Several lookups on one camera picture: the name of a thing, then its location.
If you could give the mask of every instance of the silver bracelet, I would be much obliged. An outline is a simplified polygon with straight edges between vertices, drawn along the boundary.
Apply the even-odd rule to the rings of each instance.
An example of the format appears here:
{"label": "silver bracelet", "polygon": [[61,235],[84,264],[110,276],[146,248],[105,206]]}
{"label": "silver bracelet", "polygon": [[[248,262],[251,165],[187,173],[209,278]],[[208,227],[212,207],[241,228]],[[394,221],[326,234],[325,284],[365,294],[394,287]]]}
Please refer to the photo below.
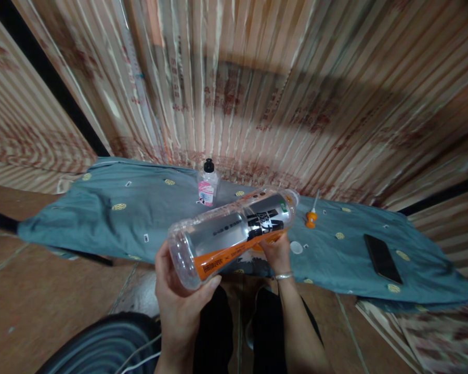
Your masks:
{"label": "silver bracelet", "polygon": [[284,273],[284,274],[279,274],[279,275],[275,275],[272,277],[273,280],[275,281],[279,281],[281,279],[286,279],[286,278],[291,278],[293,276],[293,272],[289,272],[289,273]]}

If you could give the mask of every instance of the white bottle cap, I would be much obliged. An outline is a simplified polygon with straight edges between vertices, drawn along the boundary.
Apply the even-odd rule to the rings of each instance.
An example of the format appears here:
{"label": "white bottle cap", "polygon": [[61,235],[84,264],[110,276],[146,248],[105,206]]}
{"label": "white bottle cap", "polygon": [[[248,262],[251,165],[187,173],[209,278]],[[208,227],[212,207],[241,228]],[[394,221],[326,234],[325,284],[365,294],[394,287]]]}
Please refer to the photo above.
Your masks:
{"label": "white bottle cap", "polygon": [[290,248],[291,248],[291,251],[296,255],[299,255],[300,253],[303,252],[303,247],[299,242],[291,242]]}

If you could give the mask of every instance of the plastic bottle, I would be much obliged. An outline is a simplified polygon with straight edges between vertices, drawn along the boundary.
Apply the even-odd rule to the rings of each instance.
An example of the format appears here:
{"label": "plastic bottle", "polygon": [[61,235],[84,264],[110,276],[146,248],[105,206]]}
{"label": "plastic bottle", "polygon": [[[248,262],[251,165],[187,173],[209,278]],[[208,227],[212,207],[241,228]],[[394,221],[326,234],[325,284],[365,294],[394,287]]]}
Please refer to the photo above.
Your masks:
{"label": "plastic bottle", "polygon": [[218,171],[215,171],[213,160],[211,158],[207,158],[203,165],[203,169],[198,172],[199,201],[202,204],[208,207],[213,207],[220,180]]}
{"label": "plastic bottle", "polygon": [[174,223],[168,230],[173,264],[184,287],[195,290],[262,240],[291,227],[300,196],[262,187],[242,199]]}

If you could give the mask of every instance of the tiled floor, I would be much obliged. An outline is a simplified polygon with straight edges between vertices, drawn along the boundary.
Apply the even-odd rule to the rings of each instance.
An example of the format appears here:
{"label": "tiled floor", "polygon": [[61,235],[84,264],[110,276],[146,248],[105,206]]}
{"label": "tiled floor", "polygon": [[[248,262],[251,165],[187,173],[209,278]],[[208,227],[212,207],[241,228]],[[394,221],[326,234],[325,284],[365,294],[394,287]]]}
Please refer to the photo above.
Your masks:
{"label": "tiled floor", "polygon": [[[57,196],[0,187],[0,212],[23,220]],[[243,338],[254,293],[264,279],[224,276],[233,315],[230,373],[251,373],[253,352]],[[34,373],[73,335],[108,313],[158,314],[154,267],[117,260],[106,268],[68,261],[39,245],[0,232],[0,373]],[[336,373],[411,373],[354,307],[354,298],[300,284]]]}

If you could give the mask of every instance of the black metal frame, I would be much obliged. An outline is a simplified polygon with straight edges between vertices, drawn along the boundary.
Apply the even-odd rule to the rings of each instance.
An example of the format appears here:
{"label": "black metal frame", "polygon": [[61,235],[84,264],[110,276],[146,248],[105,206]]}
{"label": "black metal frame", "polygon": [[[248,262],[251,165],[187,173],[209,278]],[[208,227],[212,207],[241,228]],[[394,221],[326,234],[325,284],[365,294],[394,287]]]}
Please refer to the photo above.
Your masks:
{"label": "black metal frame", "polygon": [[11,0],[0,0],[0,22],[33,65],[54,97],[82,133],[88,144],[99,157],[109,157],[109,152],[100,141],[85,114],[64,84],[30,28]]}
{"label": "black metal frame", "polygon": [[426,199],[414,203],[404,209],[401,209],[399,210],[399,213],[402,213],[405,216],[410,216],[422,210],[431,208],[437,204],[443,203],[444,201],[458,197],[466,192],[468,192],[468,179],[445,190],[437,192],[432,196],[429,196]]}

